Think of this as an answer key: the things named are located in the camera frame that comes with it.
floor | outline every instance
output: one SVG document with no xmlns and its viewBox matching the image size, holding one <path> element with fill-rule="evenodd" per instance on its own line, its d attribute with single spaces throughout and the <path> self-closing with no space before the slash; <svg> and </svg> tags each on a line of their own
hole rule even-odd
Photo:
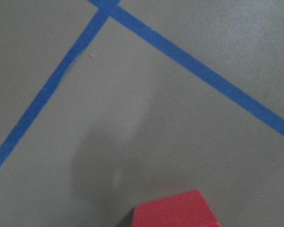
<svg viewBox="0 0 284 227">
<path fill-rule="evenodd" d="M 100 3 L 0 1 L 0 146 Z M 223 227 L 284 227 L 284 0 L 122 0 L 111 15 L 6 155 L 0 227 L 116 227 L 192 189 Z"/>
</svg>

red block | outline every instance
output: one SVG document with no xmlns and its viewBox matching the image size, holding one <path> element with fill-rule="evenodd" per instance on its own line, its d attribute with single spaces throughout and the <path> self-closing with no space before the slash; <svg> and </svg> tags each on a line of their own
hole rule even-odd
<svg viewBox="0 0 284 227">
<path fill-rule="evenodd" d="M 220 227 L 198 190 L 137 206 L 133 227 Z"/>
</svg>

